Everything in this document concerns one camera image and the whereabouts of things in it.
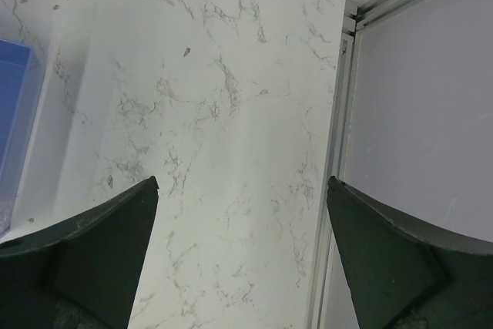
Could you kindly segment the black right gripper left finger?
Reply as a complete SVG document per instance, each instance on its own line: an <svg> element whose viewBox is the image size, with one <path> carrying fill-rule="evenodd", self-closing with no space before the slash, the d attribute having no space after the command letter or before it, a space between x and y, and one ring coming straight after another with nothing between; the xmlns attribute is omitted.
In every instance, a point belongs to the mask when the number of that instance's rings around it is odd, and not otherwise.
<svg viewBox="0 0 493 329"><path fill-rule="evenodd" d="M158 205L155 177L1 244L3 328L126 328Z"/></svg>

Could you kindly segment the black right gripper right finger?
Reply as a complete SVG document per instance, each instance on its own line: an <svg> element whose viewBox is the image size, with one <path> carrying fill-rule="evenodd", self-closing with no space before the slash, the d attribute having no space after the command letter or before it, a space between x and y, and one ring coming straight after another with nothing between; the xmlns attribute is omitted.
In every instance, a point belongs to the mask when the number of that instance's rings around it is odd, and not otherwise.
<svg viewBox="0 0 493 329"><path fill-rule="evenodd" d="M490 328L492 244L331 176L327 208L361 328Z"/></svg>

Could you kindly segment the purple blue plastic bin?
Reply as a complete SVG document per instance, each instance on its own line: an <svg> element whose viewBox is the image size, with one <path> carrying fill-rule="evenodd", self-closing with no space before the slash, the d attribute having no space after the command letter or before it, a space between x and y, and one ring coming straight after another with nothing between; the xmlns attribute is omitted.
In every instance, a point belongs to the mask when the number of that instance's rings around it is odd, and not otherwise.
<svg viewBox="0 0 493 329"><path fill-rule="evenodd" d="M44 78L33 47L1 40L1 233L11 224Z"/></svg>

